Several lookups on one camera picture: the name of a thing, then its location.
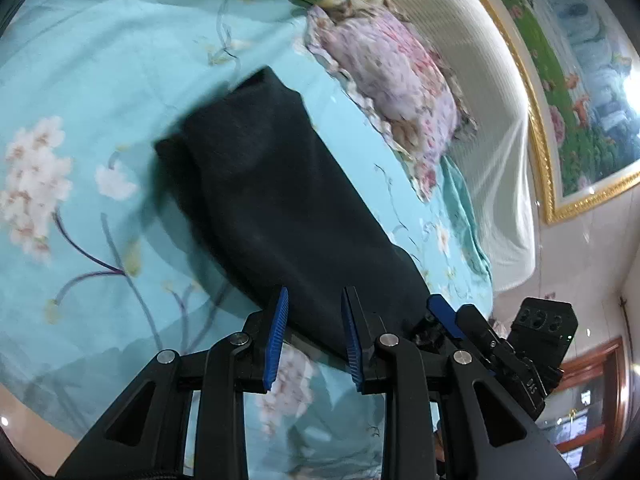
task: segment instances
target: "metal screw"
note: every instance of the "metal screw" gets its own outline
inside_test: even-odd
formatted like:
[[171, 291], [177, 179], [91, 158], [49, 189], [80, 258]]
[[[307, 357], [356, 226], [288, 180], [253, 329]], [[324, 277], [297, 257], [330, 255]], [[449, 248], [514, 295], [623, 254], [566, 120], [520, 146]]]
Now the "metal screw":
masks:
[[471, 362], [471, 354], [466, 350], [456, 350], [453, 354], [455, 362], [461, 365], [468, 365]]
[[384, 346], [396, 346], [400, 340], [395, 334], [383, 334], [380, 336], [380, 344]]
[[156, 356], [156, 359], [160, 364], [167, 365], [175, 359], [175, 352], [173, 350], [162, 350]]
[[246, 345], [249, 342], [249, 336], [244, 332], [235, 332], [229, 336], [229, 342], [234, 346]]

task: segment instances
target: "black fabric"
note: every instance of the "black fabric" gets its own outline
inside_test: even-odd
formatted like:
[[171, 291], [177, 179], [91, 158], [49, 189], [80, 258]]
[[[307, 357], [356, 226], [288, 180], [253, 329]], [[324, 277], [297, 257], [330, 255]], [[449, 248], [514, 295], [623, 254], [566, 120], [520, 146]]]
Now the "black fabric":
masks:
[[178, 203], [207, 247], [260, 305], [286, 285], [289, 321], [344, 355], [340, 294], [407, 334], [427, 286], [313, 130], [300, 94], [269, 68], [191, 113], [156, 144]]

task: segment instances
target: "teal fabric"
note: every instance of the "teal fabric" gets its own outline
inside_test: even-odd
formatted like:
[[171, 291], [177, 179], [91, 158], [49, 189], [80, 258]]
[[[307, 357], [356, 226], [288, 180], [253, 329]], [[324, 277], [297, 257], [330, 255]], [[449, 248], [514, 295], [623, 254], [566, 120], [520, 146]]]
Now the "teal fabric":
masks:
[[[72, 188], [38, 240], [20, 238], [3, 205], [0, 382], [60, 430], [82, 437], [159, 348], [206, 349], [256, 310], [233, 289], [213, 306], [224, 275], [168, 193], [153, 143], [265, 65], [302, 94], [430, 291], [488, 316], [489, 263], [460, 172], [444, 158], [431, 201], [417, 198], [382, 137], [302, 47], [305, 12], [297, 0], [27, 0], [1, 38], [0, 145], [21, 128], [18, 140], [64, 130], [49, 153], [69, 165]], [[62, 124], [36, 126], [54, 116]], [[10, 152], [5, 191], [15, 185]], [[360, 396], [342, 363], [290, 342], [302, 352], [287, 346], [272, 396], [246, 396], [252, 478], [375, 477], [382, 397]]]

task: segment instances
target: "painting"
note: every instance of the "painting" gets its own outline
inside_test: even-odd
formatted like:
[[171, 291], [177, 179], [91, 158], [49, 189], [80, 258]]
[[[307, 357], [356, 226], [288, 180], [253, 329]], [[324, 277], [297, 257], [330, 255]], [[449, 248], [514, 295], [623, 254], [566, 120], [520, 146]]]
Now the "painting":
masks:
[[501, 0], [539, 79], [546, 220], [640, 182], [640, 59], [604, 0]]

